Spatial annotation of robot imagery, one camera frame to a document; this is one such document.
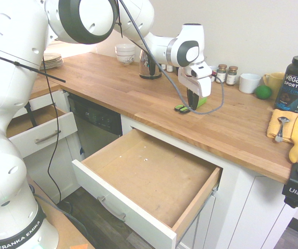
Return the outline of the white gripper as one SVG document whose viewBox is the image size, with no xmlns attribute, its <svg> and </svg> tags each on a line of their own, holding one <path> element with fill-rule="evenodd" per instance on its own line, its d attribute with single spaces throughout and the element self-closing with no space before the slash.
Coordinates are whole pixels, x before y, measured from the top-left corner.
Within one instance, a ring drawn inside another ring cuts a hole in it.
<svg viewBox="0 0 298 249">
<path fill-rule="evenodd" d="M 198 107 L 199 97 L 207 97 L 211 94 L 211 78 L 196 78 L 188 76 L 184 70 L 178 70 L 178 81 L 187 88 L 187 101 L 190 108 L 196 110 Z"/>
</svg>

